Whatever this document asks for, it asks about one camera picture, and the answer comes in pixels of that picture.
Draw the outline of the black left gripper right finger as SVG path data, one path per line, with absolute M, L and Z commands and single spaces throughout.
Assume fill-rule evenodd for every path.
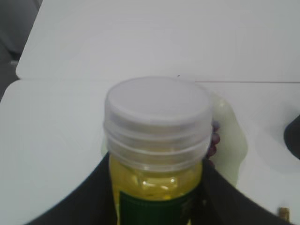
M 207 158 L 202 160 L 202 179 L 196 188 L 191 213 L 193 225 L 293 225 L 243 195 Z

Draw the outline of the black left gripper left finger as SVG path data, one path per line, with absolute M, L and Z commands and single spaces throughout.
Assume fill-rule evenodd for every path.
M 94 171 L 66 198 L 30 221 L 29 225 L 115 225 L 107 153 Z

